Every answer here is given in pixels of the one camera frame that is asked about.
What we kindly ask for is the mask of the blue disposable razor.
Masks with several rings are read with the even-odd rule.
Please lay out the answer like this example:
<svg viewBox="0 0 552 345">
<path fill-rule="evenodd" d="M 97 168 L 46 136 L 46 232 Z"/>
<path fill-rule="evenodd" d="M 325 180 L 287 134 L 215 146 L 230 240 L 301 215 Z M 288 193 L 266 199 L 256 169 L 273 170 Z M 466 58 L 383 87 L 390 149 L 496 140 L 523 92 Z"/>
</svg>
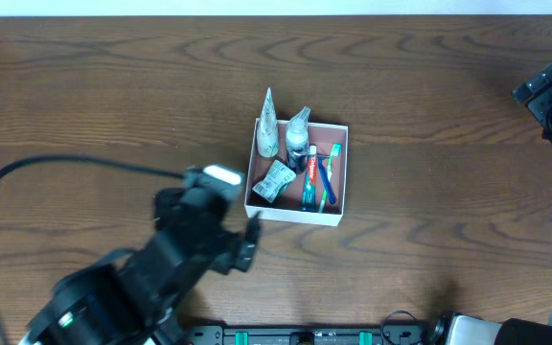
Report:
<svg viewBox="0 0 552 345">
<path fill-rule="evenodd" d="M 324 195 L 326 196 L 326 199 L 331 203 L 335 204 L 337 202 L 337 198 L 335 196 L 332 184 L 329 179 L 329 174 L 327 171 L 327 168 L 324 166 L 323 161 L 328 158 L 324 155 L 318 155 L 317 161 L 318 161 L 318 168 L 321 175 L 321 180 L 323 182 L 324 186 Z"/>
</svg>

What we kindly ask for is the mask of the green white soap packet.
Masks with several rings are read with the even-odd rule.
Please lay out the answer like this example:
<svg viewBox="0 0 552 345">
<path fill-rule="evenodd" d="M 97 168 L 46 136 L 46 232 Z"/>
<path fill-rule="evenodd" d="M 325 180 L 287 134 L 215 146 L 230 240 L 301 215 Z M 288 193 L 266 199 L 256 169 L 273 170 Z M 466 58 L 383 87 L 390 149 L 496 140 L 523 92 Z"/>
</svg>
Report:
<svg viewBox="0 0 552 345">
<path fill-rule="evenodd" d="M 288 185 L 296 178 L 295 171 L 290 169 L 281 161 L 275 160 L 270 166 L 263 180 L 255 184 L 252 191 L 265 199 L 269 203 L 273 203 L 281 196 Z"/>
</svg>

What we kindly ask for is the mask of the Colgate toothpaste tube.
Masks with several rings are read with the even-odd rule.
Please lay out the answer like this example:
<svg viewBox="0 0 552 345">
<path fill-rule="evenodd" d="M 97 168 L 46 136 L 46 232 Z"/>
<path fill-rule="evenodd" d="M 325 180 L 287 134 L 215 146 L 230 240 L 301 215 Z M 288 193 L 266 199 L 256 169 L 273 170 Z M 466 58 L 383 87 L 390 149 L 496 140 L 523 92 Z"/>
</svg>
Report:
<svg viewBox="0 0 552 345">
<path fill-rule="evenodd" d="M 306 212 L 316 210 L 316 169 L 317 169 L 317 147 L 311 145 L 307 157 L 307 167 L 303 193 L 301 196 L 301 209 Z"/>
</svg>

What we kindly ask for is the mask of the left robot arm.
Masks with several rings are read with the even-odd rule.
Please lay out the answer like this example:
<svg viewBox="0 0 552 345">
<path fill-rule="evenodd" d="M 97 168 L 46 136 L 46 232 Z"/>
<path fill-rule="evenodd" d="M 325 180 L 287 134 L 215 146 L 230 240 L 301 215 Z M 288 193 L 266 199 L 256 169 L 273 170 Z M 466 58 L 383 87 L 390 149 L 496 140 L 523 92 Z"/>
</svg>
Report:
<svg viewBox="0 0 552 345">
<path fill-rule="evenodd" d="M 119 248 L 61 279 L 30 321 L 29 344 L 142 344 L 165 330 L 209 270 L 247 271 L 261 236 L 226 230 L 229 203 L 207 188 L 168 188 L 153 200 L 155 233 L 139 250 Z"/>
</svg>

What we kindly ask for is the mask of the clear blue pump soap bottle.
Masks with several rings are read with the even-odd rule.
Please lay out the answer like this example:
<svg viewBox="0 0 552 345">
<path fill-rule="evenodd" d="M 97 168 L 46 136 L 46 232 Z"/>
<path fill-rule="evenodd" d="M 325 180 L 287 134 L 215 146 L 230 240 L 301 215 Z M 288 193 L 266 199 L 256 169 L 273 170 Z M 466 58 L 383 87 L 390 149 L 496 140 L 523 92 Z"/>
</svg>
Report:
<svg viewBox="0 0 552 345">
<path fill-rule="evenodd" d="M 306 158 L 310 146 L 308 130 L 310 115 L 311 109 L 305 106 L 287 124 L 287 165 L 296 173 L 302 173 L 306 167 Z"/>
</svg>

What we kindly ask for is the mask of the green white toothbrush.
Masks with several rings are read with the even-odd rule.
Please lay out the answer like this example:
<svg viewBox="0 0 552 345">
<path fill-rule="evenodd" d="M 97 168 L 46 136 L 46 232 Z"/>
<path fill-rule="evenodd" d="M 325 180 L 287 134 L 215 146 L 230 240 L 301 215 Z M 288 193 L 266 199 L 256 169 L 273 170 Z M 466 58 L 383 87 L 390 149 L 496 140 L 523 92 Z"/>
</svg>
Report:
<svg viewBox="0 0 552 345">
<path fill-rule="evenodd" d="M 324 155 L 328 157 L 323 161 L 323 164 L 327 168 L 331 184 L 332 184 L 332 177 L 333 177 L 333 161 L 336 157 L 339 156 L 340 153 L 341 153 L 341 145 L 333 144 L 329 155 L 319 154 L 319 155 Z M 326 199 L 326 196 L 324 195 L 324 191 L 323 191 L 323 195 L 321 196 L 321 200 L 318 208 L 319 213 L 324 212 L 325 206 L 327 203 L 330 203 L 330 202 Z"/>
</svg>

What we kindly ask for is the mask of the white lotion tube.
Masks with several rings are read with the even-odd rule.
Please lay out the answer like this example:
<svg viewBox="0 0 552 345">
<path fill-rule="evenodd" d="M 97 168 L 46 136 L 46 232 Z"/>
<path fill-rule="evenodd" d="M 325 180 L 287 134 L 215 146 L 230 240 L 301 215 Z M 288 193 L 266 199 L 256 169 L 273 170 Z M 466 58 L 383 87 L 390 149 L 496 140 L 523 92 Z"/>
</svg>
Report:
<svg viewBox="0 0 552 345">
<path fill-rule="evenodd" d="M 270 87 L 267 88 L 264 98 L 256 131 L 256 142 L 260 156 L 271 158 L 278 154 L 280 149 L 278 120 Z"/>
</svg>

